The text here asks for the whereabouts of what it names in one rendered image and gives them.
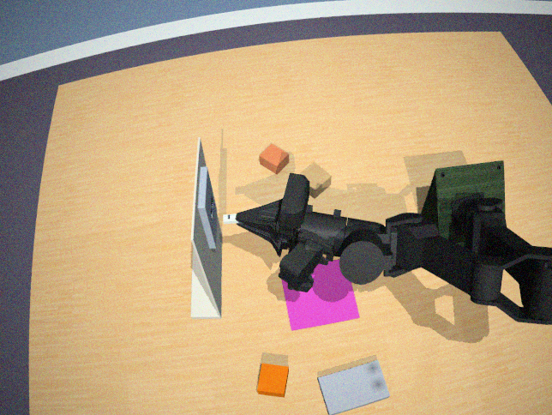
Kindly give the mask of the magenta square marking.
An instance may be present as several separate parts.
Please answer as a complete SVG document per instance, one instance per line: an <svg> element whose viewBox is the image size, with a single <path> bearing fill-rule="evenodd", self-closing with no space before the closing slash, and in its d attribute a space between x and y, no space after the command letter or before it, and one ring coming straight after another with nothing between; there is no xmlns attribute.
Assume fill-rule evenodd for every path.
<svg viewBox="0 0 552 415"><path fill-rule="evenodd" d="M317 264L308 292L290 290L282 280L291 331L360 318L351 282L339 268L339 260Z"/></svg>

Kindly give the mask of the tan cube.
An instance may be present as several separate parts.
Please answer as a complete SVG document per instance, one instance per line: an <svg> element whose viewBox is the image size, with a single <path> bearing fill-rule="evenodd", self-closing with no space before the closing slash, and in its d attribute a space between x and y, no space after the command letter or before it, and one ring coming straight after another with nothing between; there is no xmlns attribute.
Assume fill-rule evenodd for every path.
<svg viewBox="0 0 552 415"><path fill-rule="evenodd" d="M309 195L314 199L331 185L331 175L315 164L303 174L309 181Z"/></svg>

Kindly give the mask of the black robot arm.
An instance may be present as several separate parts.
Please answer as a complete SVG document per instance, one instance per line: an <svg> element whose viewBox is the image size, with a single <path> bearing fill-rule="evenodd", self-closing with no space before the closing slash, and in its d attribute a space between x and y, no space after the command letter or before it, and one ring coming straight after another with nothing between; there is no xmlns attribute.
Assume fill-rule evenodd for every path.
<svg viewBox="0 0 552 415"><path fill-rule="evenodd" d="M423 268L475 304L497 306L516 322L552 325L552 248L532 246L508 229L496 197L478 193L452 201L452 221L455 234L465 234L465 247L441 237L421 214L398 214L386 226L348 218L339 269L350 282L366 285L382 271L395 278ZM304 229L298 238L305 242L281 260L279 277L288 289L308 292L310 274L317 264L328 264L322 254L332 246ZM519 282L523 307L501 293L503 269Z"/></svg>

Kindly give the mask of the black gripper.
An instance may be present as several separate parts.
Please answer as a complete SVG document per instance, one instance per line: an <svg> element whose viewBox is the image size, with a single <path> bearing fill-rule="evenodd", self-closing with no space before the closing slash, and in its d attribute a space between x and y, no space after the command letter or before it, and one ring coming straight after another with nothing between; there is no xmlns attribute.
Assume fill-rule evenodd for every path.
<svg viewBox="0 0 552 415"><path fill-rule="evenodd" d="M283 199L237 213L236 221L244 223L237 226L271 243L278 257L282 250L288 248L289 254L305 242L298 238L301 229L313 232L332 246L331 252L323 251L332 262L334 256L341 256L347 218L338 209L333 215L313 212L313 205L308 205L309 184L304 175L290 173Z"/></svg>

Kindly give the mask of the orange block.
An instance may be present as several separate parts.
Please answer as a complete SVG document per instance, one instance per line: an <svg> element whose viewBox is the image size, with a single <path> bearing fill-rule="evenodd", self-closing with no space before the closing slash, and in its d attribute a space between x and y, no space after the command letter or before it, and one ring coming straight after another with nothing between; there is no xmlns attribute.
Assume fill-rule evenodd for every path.
<svg viewBox="0 0 552 415"><path fill-rule="evenodd" d="M289 154L271 144L259 155L260 165L278 174L288 163Z"/></svg>
<svg viewBox="0 0 552 415"><path fill-rule="evenodd" d="M288 374L289 367L262 363L258 394L284 398Z"/></svg>

